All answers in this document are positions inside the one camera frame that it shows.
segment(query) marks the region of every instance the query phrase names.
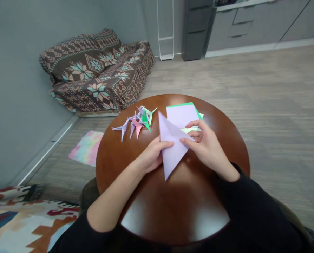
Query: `round wooden table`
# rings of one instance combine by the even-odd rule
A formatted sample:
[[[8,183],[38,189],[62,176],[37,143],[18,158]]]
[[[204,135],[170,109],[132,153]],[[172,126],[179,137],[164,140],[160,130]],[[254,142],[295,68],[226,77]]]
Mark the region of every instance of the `round wooden table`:
[[[228,159],[250,175],[246,145],[232,121],[213,105],[191,96],[158,95],[143,99],[125,109],[104,133],[96,160],[96,179],[100,193],[159,135],[158,110],[166,116],[166,107],[193,102],[204,121],[213,129]],[[130,126],[121,143],[122,126],[143,105],[152,111],[151,132],[141,129],[138,140],[131,139]],[[163,164],[147,174],[123,209],[119,222],[133,234],[168,245],[186,245],[219,232],[229,222],[226,210],[216,195],[214,172],[188,151],[167,181]]]

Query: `gray carpet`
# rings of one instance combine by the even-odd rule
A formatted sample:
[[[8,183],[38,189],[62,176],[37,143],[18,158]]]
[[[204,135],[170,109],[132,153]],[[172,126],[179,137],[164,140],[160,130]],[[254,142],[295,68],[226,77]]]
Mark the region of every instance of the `gray carpet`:
[[[246,142],[251,177],[314,229],[314,46],[156,61],[141,98],[164,93],[222,110]],[[95,169],[68,154],[89,130],[104,132],[112,120],[82,118],[29,183],[47,184],[45,199],[77,201]]]

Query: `person's right hand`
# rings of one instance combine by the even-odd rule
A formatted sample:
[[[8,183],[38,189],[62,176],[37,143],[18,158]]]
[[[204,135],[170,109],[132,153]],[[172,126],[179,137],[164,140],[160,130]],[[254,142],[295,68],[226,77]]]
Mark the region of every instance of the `person's right hand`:
[[[181,138],[180,141],[192,149],[202,163],[214,170],[221,178],[229,182],[238,180],[240,174],[228,161],[214,131],[202,120],[191,121],[186,128],[193,126],[201,129],[188,133],[195,141],[186,138]]]

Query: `patterned rug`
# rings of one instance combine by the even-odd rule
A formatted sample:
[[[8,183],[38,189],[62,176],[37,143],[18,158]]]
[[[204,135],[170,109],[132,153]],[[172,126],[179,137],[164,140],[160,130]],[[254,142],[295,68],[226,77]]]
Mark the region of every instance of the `patterned rug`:
[[[36,200],[42,186],[0,189],[0,253],[48,252],[76,221],[79,206]]]
[[[96,167],[96,155],[102,137],[102,132],[89,131],[82,137],[68,157],[80,163]]]

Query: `person's left hand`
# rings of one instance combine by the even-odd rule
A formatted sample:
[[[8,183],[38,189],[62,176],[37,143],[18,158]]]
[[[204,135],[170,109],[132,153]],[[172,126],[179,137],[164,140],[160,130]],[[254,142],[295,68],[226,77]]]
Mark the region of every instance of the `person's left hand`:
[[[156,169],[163,161],[161,150],[172,147],[174,142],[162,141],[160,136],[153,139],[146,149],[137,157],[136,162],[144,170],[149,173]]]

